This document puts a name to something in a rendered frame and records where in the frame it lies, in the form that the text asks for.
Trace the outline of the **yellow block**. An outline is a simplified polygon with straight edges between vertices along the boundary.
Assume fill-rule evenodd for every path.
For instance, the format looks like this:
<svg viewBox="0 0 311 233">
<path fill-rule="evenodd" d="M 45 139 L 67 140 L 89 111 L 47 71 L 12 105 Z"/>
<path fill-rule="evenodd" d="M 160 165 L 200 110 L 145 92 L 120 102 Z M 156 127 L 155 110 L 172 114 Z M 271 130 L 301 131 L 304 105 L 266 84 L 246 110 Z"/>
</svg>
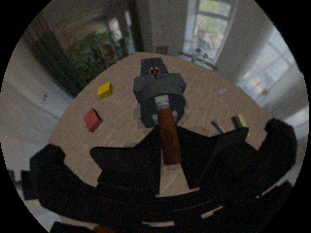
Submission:
<svg viewBox="0 0 311 233">
<path fill-rule="evenodd" d="M 113 96 L 112 83 L 108 82 L 106 84 L 98 86 L 97 96 L 98 98 L 101 98 L 101 100 L 104 100 L 104 98 L 106 97 Z"/>
</svg>

